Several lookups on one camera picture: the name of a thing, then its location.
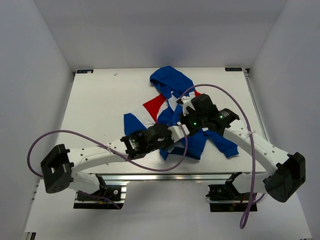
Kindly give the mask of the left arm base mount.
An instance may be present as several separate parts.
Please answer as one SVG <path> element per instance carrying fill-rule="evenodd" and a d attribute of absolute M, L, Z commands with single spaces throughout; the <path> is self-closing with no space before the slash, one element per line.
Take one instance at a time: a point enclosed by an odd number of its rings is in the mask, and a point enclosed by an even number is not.
<path fill-rule="evenodd" d="M 106 190 L 88 194 L 76 192 L 74 209 L 121 210 L 126 199 L 128 182 L 107 181 Z"/>

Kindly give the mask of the blue white red jacket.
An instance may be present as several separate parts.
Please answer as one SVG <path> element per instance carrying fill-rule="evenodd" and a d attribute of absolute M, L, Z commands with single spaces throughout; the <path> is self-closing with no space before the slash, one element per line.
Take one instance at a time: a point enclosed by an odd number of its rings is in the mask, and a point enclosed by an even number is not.
<path fill-rule="evenodd" d="M 191 79 L 172 66 L 156 70 L 150 76 L 150 82 L 158 90 L 159 95 L 123 115 L 126 136 L 138 130 L 146 130 L 156 123 L 169 127 L 175 125 L 179 121 L 179 115 L 183 112 L 183 108 L 177 104 L 177 100 L 185 90 L 194 85 Z M 188 137 L 186 156 L 200 160 L 208 139 L 226 158 L 239 154 L 238 146 L 235 143 L 216 132 L 201 129 L 197 134 Z"/>

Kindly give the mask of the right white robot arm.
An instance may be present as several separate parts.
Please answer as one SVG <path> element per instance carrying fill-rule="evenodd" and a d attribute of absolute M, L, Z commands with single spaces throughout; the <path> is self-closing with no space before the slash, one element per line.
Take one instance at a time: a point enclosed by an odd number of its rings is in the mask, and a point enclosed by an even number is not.
<path fill-rule="evenodd" d="M 236 144 L 263 166 L 264 173 L 235 172 L 225 181 L 226 195 L 236 200 L 253 191 L 268 194 L 285 203 L 306 181 L 306 160 L 296 152 L 290 154 L 253 131 L 228 108 L 218 110 L 207 94 L 184 96 L 177 100 L 182 106 L 179 120 L 191 135 L 207 128 Z"/>

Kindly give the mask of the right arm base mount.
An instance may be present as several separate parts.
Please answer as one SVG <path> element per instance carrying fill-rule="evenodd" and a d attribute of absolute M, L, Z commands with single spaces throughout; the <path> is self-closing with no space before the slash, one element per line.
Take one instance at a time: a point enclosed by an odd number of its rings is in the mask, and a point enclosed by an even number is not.
<path fill-rule="evenodd" d="M 250 194 L 236 193 L 225 184 L 210 184 L 205 197 L 211 213 L 240 213 L 247 209 Z"/>

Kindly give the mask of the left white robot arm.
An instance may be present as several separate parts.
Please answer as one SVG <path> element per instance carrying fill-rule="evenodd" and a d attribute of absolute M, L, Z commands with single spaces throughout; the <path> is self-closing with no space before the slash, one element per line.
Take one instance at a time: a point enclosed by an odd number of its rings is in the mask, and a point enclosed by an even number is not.
<path fill-rule="evenodd" d="M 106 145 L 98 143 L 74 149 L 67 149 L 64 144 L 56 145 L 40 163 L 45 190 L 48 194 L 55 194 L 70 188 L 99 200 L 106 193 L 102 177 L 88 174 L 86 169 L 141 159 L 148 153 L 170 147 L 176 141 L 172 127 L 157 123 Z"/>

